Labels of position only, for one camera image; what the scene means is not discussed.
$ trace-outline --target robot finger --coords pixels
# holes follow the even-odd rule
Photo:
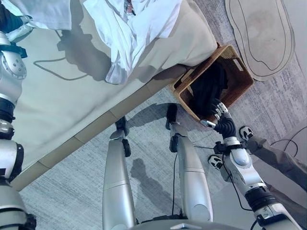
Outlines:
[[[216,118],[217,121],[220,120],[220,116],[219,116],[218,114],[214,114],[214,116],[215,116],[215,118]]]
[[[215,104],[211,104],[211,108],[213,110],[211,110],[211,113],[215,116],[215,115],[218,115],[218,116],[221,116],[222,113],[221,111],[219,110],[219,108],[215,105]]]
[[[221,102],[217,105],[217,107],[219,108],[219,110],[222,112],[222,114],[227,114],[229,113],[227,107]]]
[[[215,126],[216,126],[215,123],[208,121],[208,120],[201,120],[201,124],[203,126],[206,126],[206,127],[209,127],[209,128],[215,128]]]

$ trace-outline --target black garment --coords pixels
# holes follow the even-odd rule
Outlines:
[[[193,98],[189,104],[198,115],[211,115],[215,113],[212,106],[214,99],[219,99],[223,89],[227,89],[226,71],[218,63],[212,63],[192,84]]]
[[[0,31],[9,33],[23,25],[20,17],[15,16],[8,11],[0,0]]]

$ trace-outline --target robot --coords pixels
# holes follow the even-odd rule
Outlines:
[[[30,17],[13,20],[15,23],[10,30],[27,23]],[[10,43],[5,33],[0,32],[0,229],[3,230],[36,228],[35,216],[27,213],[19,193],[10,186],[10,182],[21,172],[24,158],[22,145],[12,140],[13,111],[26,77],[26,67],[22,61],[24,57],[25,50]],[[218,123],[207,120],[201,123],[223,136],[223,143],[216,142],[214,152],[222,155],[223,166],[219,169],[224,180],[236,185],[264,230],[301,230],[254,169],[245,146],[236,137],[236,127],[228,109],[218,100],[214,106]],[[126,139],[129,130],[126,119],[122,118],[116,122],[117,129],[110,137],[107,151],[103,189],[104,230],[238,230],[214,223],[204,169],[186,129],[176,122],[176,114],[176,105],[170,105],[166,114],[166,128],[170,130],[170,151],[177,152],[179,158],[182,212],[141,224],[136,220],[125,162],[125,157],[131,155]]]

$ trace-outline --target mattress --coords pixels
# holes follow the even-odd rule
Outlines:
[[[100,40],[83,0],[71,1],[72,30],[35,29],[18,43],[27,50],[27,78],[13,122],[13,139],[25,149],[23,170],[63,144],[154,75],[175,64],[195,66],[216,49],[197,5],[183,0],[170,36],[155,39],[129,81],[104,81],[110,50]]]

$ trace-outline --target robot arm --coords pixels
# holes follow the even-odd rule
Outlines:
[[[257,171],[245,146],[236,137],[236,127],[226,106],[216,101],[215,117],[218,123],[202,120],[201,123],[223,135],[224,143],[216,142],[214,151],[223,154],[224,180],[233,183],[246,198],[260,226],[266,230],[301,230],[300,226],[270,193]]]
[[[0,29],[4,32],[28,21],[29,17],[15,17],[0,3]],[[34,230],[35,217],[27,214],[19,193],[10,185],[21,172],[24,160],[22,145],[11,139],[13,111],[26,77],[22,61],[25,50],[10,43],[4,32],[0,32],[0,229]]]

